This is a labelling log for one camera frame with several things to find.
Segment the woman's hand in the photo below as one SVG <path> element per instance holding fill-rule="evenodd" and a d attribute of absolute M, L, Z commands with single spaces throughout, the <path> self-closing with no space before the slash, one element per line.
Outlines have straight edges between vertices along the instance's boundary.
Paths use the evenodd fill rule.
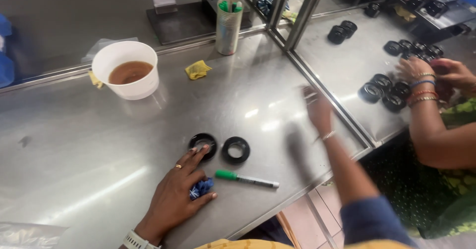
<path fill-rule="evenodd" d="M 332 131 L 332 106 L 329 100 L 318 90 L 307 86 L 302 89 L 307 103 L 307 113 L 312 124 L 319 131 L 319 136 L 325 136 Z"/>
<path fill-rule="evenodd" d="M 400 59 L 399 65 L 395 66 L 399 70 L 399 76 L 408 83 L 419 80 L 434 80 L 432 76 L 422 76 L 423 73 L 435 74 L 431 66 L 418 57 L 410 57 L 409 60 Z"/>
<path fill-rule="evenodd" d="M 444 67 L 448 74 L 438 77 L 450 82 L 454 87 L 464 91 L 470 91 L 476 86 L 476 76 L 461 62 L 448 58 L 434 59 L 431 61 L 432 67 Z"/>
<path fill-rule="evenodd" d="M 193 185 L 200 180 L 208 180 L 203 170 L 194 172 L 207 152 L 208 145 L 198 153 L 197 148 L 189 150 L 177 161 L 182 168 L 172 168 L 157 185 L 149 210 L 134 230 L 141 238 L 157 246 L 167 232 L 217 197 L 217 193 L 210 192 L 190 200 Z"/>

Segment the yellow clothing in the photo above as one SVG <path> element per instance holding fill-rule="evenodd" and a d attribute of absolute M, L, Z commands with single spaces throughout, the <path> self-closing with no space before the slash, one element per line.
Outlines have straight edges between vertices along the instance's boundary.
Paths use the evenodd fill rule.
<path fill-rule="evenodd" d="M 275 241 L 268 240 L 236 240 L 226 239 L 207 243 L 195 249 L 291 249 L 293 247 Z M 371 240 L 352 245 L 346 245 L 345 249 L 410 249 L 412 247 L 393 240 Z"/>

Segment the pink floor tile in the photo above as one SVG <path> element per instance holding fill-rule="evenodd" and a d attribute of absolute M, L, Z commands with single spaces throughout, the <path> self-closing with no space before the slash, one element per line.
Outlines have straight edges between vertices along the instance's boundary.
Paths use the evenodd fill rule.
<path fill-rule="evenodd" d="M 327 242 L 307 205 L 306 197 L 301 197 L 283 212 L 302 249 L 316 249 Z"/>
<path fill-rule="evenodd" d="M 342 220 L 340 219 L 339 214 L 342 204 L 339 199 L 339 194 L 337 193 L 336 185 L 319 186 L 316 189 L 318 190 L 321 198 L 324 200 L 327 208 L 329 208 L 330 212 L 337 220 L 337 223 L 342 228 Z"/>
<path fill-rule="evenodd" d="M 334 235 L 334 237 L 332 237 L 332 239 L 334 240 L 334 242 L 336 243 L 336 245 L 339 249 L 344 248 L 344 232 L 342 230 L 339 231 L 338 234 Z M 326 242 L 323 245 L 321 245 L 318 249 L 331 249 L 331 247 L 330 247 L 329 243 Z"/>
<path fill-rule="evenodd" d="M 314 206 L 316 206 L 319 215 L 324 221 L 325 226 L 329 230 L 330 235 L 336 235 L 341 230 L 341 227 L 337 223 L 332 213 L 329 211 L 329 208 L 327 208 L 322 198 L 319 196 L 318 192 L 316 190 L 311 191 L 309 192 L 309 196 L 311 197 Z"/>

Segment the blue sleeve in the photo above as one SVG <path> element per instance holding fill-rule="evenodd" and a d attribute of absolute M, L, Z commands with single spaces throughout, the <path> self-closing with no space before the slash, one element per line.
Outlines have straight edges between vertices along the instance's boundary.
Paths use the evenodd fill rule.
<path fill-rule="evenodd" d="M 394 240 L 418 248 L 384 196 L 349 203 L 340 210 L 345 244 Z"/>

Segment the brown liquid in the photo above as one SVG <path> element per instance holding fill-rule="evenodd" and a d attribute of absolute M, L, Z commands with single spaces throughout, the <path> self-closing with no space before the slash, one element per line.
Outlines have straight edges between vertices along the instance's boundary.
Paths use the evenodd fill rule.
<path fill-rule="evenodd" d="M 122 63 L 112 70 L 109 75 L 109 83 L 125 85 L 144 78 L 152 70 L 153 66 L 143 61 L 129 61 Z"/>

